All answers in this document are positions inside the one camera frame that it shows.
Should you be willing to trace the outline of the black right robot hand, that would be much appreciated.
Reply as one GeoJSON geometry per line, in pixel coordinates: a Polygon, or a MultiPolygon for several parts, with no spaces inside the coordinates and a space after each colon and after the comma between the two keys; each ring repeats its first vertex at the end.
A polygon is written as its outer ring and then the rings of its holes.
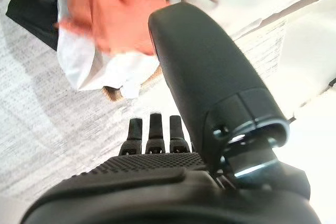
{"type": "Polygon", "coordinates": [[[273,152],[289,123],[232,39],[186,3],[152,13],[149,31],[195,150],[110,158],[22,223],[319,223],[304,171],[273,152]]]}

